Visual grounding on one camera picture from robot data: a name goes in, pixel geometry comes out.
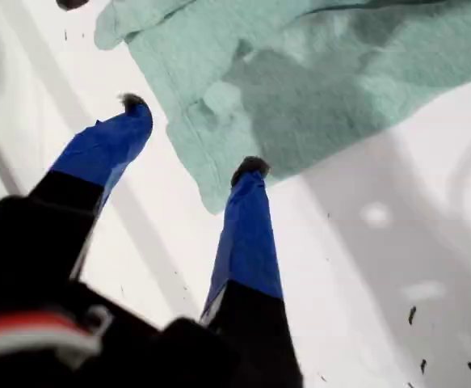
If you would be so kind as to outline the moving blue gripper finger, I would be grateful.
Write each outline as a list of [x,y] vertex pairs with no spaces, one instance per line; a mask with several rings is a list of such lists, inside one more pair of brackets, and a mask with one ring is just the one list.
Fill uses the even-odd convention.
[[271,225],[268,172],[263,159],[250,156],[232,176],[201,322],[238,352],[250,386],[301,387]]

